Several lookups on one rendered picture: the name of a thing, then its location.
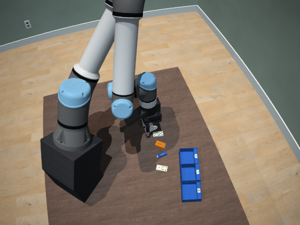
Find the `blue rack of three bins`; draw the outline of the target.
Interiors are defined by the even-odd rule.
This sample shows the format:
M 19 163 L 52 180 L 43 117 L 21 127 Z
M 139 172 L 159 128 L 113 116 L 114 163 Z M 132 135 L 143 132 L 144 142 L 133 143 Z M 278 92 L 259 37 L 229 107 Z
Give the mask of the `blue rack of three bins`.
M 202 200 L 197 148 L 179 148 L 182 202 Z

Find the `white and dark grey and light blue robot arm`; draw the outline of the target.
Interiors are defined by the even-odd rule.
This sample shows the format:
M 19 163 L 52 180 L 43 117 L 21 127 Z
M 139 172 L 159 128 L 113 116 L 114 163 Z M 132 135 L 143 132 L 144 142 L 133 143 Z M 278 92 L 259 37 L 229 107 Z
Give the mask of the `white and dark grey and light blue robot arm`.
M 108 84 L 112 113 L 131 126 L 157 104 L 154 74 L 143 72 L 135 79 L 139 20 L 145 0 L 106 0 L 104 11 L 78 64 L 58 90 L 54 144 L 66 151 L 81 151 L 91 143 L 89 106 L 100 78 L 99 70 L 114 43 L 113 78 Z M 128 18 L 130 17 L 130 18 Z M 140 106 L 133 110 L 133 99 Z

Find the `white domino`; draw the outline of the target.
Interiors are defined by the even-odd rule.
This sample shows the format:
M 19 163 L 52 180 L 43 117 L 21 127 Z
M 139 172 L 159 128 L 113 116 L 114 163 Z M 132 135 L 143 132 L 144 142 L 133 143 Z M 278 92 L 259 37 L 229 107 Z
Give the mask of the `white domino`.
M 157 165 L 156 170 L 167 172 L 167 166 Z
M 163 136 L 163 131 L 153 132 L 153 137 Z

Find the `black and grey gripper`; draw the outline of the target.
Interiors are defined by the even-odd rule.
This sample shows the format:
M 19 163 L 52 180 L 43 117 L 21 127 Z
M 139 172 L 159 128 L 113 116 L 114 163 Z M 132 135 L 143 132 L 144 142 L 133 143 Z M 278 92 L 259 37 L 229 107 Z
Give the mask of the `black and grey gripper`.
M 141 107 L 141 106 L 140 106 Z M 149 113 L 142 117 L 142 124 L 145 128 L 146 135 L 149 136 L 150 132 L 157 129 L 157 126 L 154 126 L 152 122 L 161 122 L 162 114 L 160 112 L 160 101 L 157 97 L 157 104 L 150 109 L 141 107 L 141 109 L 148 111 Z

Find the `orange nine-volt battery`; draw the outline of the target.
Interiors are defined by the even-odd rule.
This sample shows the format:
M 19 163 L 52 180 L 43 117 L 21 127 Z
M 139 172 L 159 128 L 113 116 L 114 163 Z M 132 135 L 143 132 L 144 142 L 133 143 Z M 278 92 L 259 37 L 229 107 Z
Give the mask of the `orange nine-volt battery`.
M 160 148 L 160 149 L 165 149 L 166 144 L 161 142 L 161 141 L 156 141 L 155 147 Z

